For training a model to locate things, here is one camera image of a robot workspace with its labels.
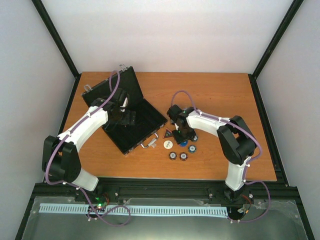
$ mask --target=black metal frame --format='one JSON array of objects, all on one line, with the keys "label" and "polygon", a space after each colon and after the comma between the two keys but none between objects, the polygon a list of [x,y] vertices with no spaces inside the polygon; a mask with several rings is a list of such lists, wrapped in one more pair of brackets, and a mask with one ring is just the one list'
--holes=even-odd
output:
[{"label": "black metal frame", "polygon": [[[70,71],[75,77],[75,82],[72,88],[72,92],[67,103],[66,111],[59,129],[59,133],[62,132],[69,110],[74,99],[78,83],[80,81],[81,75],[78,73],[71,57],[68,54],[54,24],[52,23],[43,3],[41,0],[32,0],[34,6],[39,12],[44,24],[48,28],[52,38],[54,39],[56,45],[58,46],[63,58],[65,59]],[[280,41],[285,30],[289,26],[291,20],[295,16],[299,7],[301,6],[303,0],[294,0],[288,9],[286,15],[284,16],[280,26],[275,32],[270,44],[265,50],[260,62],[258,63],[253,74],[248,74],[250,84],[252,87],[252,92],[257,105],[259,116],[261,119],[263,131],[266,137],[268,148],[271,154],[271,159],[273,162],[274,170],[276,173],[276,182],[266,182],[271,198],[273,200],[294,200],[297,204],[300,217],[302,219],[304,229],[306,231],[307,237],[311,240],[315,239],[313,232],[311,230],[303,203],[301,201],[298,189],[296,187],[288,186],[288,180],[284,167],[278,152],[278,148],[275,142],[274,135],[268,120],[266,109],[264,107],[263,100],[260,95],[259,87],[257,84],[257,78],[261,73],[266,62],[270,58],[273,50]],[[203,200],[208,203],[220,203],[218,199],[212,199],[209,197],[209,193],[216,188],[221,188],[225,184],[224,181],[203,181],[203,180],[164,180],[164,179],[132,179],[132,178],[100,178],[99,182],[103,186],[107,186],[107,192],[110,196],[111,202],[122,202],[124,199],[129,198],[175,198],[175,199],[198,199]],[[255,199],[267,199],[267,193],[265,188],[261,184],[254,184],[250,187],[251,193]],[[22,238],[24,229],[26,227],[30,211],[35,197],[39,196],[73,196],[79,201],[82,200],[82,195],[71,186],[67,185],[54,185],[49,186],[46,183],[37,183],[34,186],[30,201],[27,205],[24,217],[21,221],[20,228],[16,235],[16,240]],[[226,207],[231,207],[233,204],[224,204]]]}]

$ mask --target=white strip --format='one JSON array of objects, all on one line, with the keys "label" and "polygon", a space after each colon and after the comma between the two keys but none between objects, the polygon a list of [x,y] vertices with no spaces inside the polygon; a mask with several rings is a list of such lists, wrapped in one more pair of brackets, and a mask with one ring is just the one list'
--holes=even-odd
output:
[{"label": "white strip", "polygon": [[[117,205],[108,205],[104,214]],[[150,217],[216,217],[226,218],[227,208],[220,206],[126,206],[130,209],[132,216]],[[88,214],[88,204],[56,204],[41,203],[39,213],[50,214]],[[128,215],[123,207],[119,207],[108,213],[109,215]]]}]

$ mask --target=white wall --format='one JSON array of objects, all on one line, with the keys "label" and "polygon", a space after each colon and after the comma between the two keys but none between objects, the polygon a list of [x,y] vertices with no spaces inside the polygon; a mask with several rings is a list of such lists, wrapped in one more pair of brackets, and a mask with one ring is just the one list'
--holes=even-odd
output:
[{"label": "white wall", "polygon": [[0,233],[15,238],[74,78],[30,0],[0,3]]},{"label": "white wall", "polygon": [[291,186],[320,239],[320,1],[304,1],[258,85]]},{"label": "white wall", "polygon": [[79,71],[252,73],[292,0],[43,0]]}]

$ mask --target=white disc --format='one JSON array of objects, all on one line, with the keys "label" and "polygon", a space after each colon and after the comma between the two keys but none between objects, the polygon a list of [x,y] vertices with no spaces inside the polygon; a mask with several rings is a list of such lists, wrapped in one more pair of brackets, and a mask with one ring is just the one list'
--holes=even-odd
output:
[{"label": "white disc", "polygon": [[171,149],[173,147],[173,145],[174,144],[172,143],[172,141],[169,141],[169,140],[167,140],[163,143],[163,146],[165,149]]}]

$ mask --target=wooden tabletop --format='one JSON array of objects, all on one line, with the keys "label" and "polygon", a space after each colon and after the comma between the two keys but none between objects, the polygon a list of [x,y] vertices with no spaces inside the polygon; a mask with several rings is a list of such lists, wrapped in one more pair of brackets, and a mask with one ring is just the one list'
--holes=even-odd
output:
[{"label": "wooden tabletop", "polygon": [[[263,155],[251,163],[247,180],[276,181],[276,174],[267,147],[248,75],[245,73],[182,73],[136,72],[144,98],[167,117],[172,95],[178,90],[188,91],[196,107],[205,113],[221,117],[241,116],[263,148]],[[94,86],[109,77],[109,72],[83,72],[64,130],[71,127],[88,110],[81,97],[84,85]],[[190,107],[188,97],[179,93],[174,101],[182,109]],[[223,155],[219,139],[204,131],[196,130],[199,140],[197,150],[188,153],[188,159],[169,159],[171,151],[188,152],[174,142],[173,137],[163,139],[166,127],[161,128],[156,147],[143,149],[138,146],[124,156],[105,132],[98,129],[79,152],[82,167],[98,177],[158,178],[189,180],[224,180],[228,161]],[[173,142],[172,149],[165,149],[165,140]]]}]

